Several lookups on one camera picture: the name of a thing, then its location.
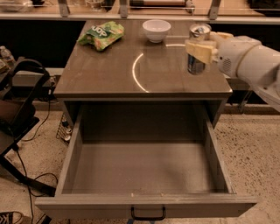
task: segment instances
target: open drawer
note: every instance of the open drawer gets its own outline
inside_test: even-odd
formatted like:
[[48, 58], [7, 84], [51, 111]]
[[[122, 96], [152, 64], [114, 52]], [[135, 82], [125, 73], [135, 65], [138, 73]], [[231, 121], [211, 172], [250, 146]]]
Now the open drawer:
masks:
[[236, 217], [235, 194], [203, 101], [89, 102], [81, 106], [52, 218]]

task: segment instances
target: small bowl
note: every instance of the small bowl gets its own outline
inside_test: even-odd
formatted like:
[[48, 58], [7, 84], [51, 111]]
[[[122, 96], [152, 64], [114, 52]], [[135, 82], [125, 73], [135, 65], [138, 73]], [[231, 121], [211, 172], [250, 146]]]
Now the small bowl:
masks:
[[152, 19], [143, 23], [143, 31], [152, 43], [160, 43], [172, 28], [170, 23], [164, 20]]

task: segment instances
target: chair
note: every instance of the chair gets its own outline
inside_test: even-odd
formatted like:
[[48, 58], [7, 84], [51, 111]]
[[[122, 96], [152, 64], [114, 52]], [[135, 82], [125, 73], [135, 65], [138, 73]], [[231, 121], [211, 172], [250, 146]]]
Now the chair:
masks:
[[[12, 81], [20, 71], [42, 74], [25, 99], [15, 100], [12, 94]], [[46, 69], [34, 59], [20, 57], [15, 66], [5, 73], [0, 80], [0, 165], [18, 181], [43, 194], [54, 196], [55, 188], [26, 177], [6, 158], [10, 150], [18, 151], [18, 142], [39, 122], [34, 116], [36, 109], [32, 104], [43, 85], [50, 78]]]

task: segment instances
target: floor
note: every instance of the floor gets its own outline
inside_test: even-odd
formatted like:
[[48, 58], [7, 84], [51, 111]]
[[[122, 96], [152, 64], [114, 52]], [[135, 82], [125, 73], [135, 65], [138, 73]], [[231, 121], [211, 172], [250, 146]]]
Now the floor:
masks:
[[[67, 145], [57, 138], [62, 112], [52, 109], [34, 140], [20, 143], [19, 154], [27, 174], [36, 178], [43, 173], [60, 175]], [[37, 117], [44, 121], [47, 111], [39, 109]], [[33, 129], [24, 139], [34, 135]], [[255, 195], [259, 202], [239, 218], [165, 219], [163, 224], [267, 224], [280, 221], [280, 114], [269, 107], [246, 106], [240, 114], [235, 106], [227, 105], [215, 129], [227, 170], [234, 189], [240, 195]], [[15, 152], [7, 158], [23, 172]], [[53, 175], [39, 178], [41, 182], [56, 186]], [[20, 211], [24, 224], [40, 223], [44, 214], [31, 202], [27, 188], [12, 179], [0, 167], [0, 212]], [[55, 220], [51, 223], [124, 224], [127, 220]]]

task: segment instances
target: chip bag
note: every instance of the chip bag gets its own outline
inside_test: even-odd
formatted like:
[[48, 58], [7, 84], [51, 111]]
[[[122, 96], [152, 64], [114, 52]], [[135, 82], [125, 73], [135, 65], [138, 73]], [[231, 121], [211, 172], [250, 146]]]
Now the chip bag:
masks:
[[101, 25], [93, 25], [86, 33], [77, 40], [81, 45], [93, 45], [97, 51], [103, 51], [107, 46], [114, 43], [124, 34], [122, 25], [114, 21]]

